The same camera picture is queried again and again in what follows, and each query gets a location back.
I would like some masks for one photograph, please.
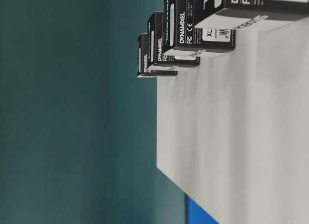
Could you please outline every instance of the blue object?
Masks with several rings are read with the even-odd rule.
[[[194,200],[186,196],[187,224],[218,224]]]

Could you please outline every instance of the white surface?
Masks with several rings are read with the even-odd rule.
[[[217,27],[217,28],[235,28],[246,22],[249,22],[251,19],[247,18],[237,18],[237,17],[228,17],[213,14],[207,17],[206,19],[199,22],[195,25],[196,28],[209,28],[209,27]],[[282,27],[284,25],[288,25],[293,23],[292,21],[280,21],[280,20],[260,20],[252,25],[248,25],[245,30],[258,30],[258,31],[267,31],[272,30],[274,28]]]
[[[219,223],[309,223],[308,19],[157,90],[157,167]]]
[[[163,71],[171,71],[171,70],[175,70],[175,71],[189,71],[192,70],[194,68],[190,68],[190,67],[178,67],[178,66],[154,66],[151,65],[147,68],[147,70],[152,71],[152,70],[163,70]]]
[[[213,53],[213,52],[200,52],[197,54],[196,51],[182,51],[182,50],[176,50],[176,49],[170,49],[167,50],[164,55],[167,56],[203,56],[203,57],[215,57],[215,56],[220,56],[225,53]]]

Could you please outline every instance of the product box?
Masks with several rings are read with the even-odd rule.
[[[266,31],[309,16],[309,0],[195,0],[197,28]]]
[[[199,65],[196,56],[163,55],[163,12],[155,12],[147,23],[148,70],[189,70]]]
[[[236,31],[195,28],[194,0],[164,0],[164,54],[219,56],[235,49]]]
[[[138,78],[149,78],[149,77],[159,77],[159,76],[176,76],[177,71],[167,71],[167,70],[148,70],[148,35],[143,33],[137,39],[137,77]]]

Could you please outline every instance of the dynamixel box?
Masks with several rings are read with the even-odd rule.
[[[309,0],[195,0],[197,28],[270,30],[309,16]]]
[[[148,48],[148,35],[143,33],[137,39],[137,77],[149,78],[158,76],[176,76],[177,71],[167,70],[153,70],[147,69],[147,48]]]
[[[236,31],[195,28],[194,8],[194,0],[164,0],[164,54],[219,56],[234,50]]]
[[[199,57],[163,55],[163,12],[155,12],[147,23],[148,70],[189,70],[199,65]]]

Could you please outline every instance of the dark green wall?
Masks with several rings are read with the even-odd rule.
[[[0,223],[184,223],[135,78],[162,0],[0,1]]]

